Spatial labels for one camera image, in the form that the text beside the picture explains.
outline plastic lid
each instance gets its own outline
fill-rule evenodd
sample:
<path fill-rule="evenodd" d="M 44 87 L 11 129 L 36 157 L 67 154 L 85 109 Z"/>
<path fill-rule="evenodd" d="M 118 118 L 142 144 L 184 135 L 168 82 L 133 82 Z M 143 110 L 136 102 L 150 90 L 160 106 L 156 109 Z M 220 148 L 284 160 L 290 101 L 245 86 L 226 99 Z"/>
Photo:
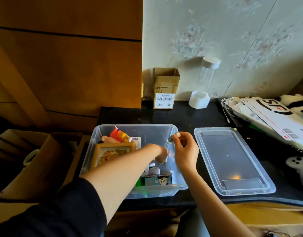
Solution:
<path fill-rule="evenodd" d="M 221 60 L 211 56 L 205 56 L 202 59 L 202 65 L 209 69 L 217 69 L 221 64 Z"/>
<path fill-rule="evenodd" d="M 270 194 L 276 186 L 233 128 L 194 130 L 213 186 L 223 196 Z"/>

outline panda plush toy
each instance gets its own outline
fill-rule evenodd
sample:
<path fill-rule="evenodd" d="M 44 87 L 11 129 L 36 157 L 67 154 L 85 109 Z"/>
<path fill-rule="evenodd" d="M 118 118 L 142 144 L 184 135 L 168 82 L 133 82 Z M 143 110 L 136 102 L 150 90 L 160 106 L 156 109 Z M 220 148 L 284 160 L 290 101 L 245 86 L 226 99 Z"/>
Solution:
<path fill-rule="evenodd" d="M 303 95 L 282 95 L 276 97 L 275 100 L 288 107 L 292 112 L 303 119 Z"/>

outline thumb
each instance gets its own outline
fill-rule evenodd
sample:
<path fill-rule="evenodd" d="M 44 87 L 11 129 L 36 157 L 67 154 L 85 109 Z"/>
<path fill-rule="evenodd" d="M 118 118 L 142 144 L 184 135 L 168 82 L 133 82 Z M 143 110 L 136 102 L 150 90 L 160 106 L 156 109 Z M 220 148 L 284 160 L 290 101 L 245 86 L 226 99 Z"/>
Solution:
<path fill-rule="evenodd" d="M 175 143 L 176 150 L 181 149 L 182 145 L 179 138 L 176 135 L 172 135 L 173 142 Z"/>

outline barcode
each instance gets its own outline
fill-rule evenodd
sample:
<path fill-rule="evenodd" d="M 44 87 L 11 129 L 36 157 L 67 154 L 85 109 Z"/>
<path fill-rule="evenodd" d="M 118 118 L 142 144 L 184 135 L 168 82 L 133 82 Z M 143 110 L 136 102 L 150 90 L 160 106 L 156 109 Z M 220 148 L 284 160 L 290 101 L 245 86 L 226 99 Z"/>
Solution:
<path fill-rule="evenodd" d="M 292 131 L 290 131 L 289 129 L 283 129 L 284 132 L 286 133 L 293 133 Z"/>
<path fill-rule="evenodd" d="M 157 100 L 172 100 L 172 97 L 157 97 Z"/>
<path fill-rule="evenodd" d="M 295 134 L 289 134 L 293 139 L 300 139 L 297 135 Z"/>

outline black table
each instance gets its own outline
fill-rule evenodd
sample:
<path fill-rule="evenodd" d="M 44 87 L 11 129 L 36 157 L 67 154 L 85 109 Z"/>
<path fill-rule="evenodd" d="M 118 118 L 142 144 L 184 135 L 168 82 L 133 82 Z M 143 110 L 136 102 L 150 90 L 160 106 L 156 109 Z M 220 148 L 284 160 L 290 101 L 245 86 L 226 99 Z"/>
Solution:
<path fill-rule="evenodd" d="M 235 127 L 226 121 L 222 107 L 218 102 L 210 102 L 206 109 L 193 109 L 188 102 L 176 101 L 173 110 L 153 109 L 152 101 L 143 101 L 141 109 L 102 107 L 98 125 L 101 124 L 173 124 L 179 131 L 190 132 L 197 127 Z M 287 167 L 285 159 L 299 155 L 290 146 L 249 128 L 247 125 L 238 131 L 246 140 L 268 175 L 276 185 L 273 194 L 262 194 L 242 197 L 225 197 L 218 195 L 224 203 L 240 203 L 252 201 L 268 201 L 303 206 L 303 187 L 299 183 L 299 175 Z M 270 145 L 272 151 L 264 153 L 260 146 Z M 199 153 L 197 171 L 214 190 L 207 168 Z M 160 208 L 195 207 L 190 191 L 178 191 L 172 197 L 124 200 L 118 211 L 140 211 Z"/>

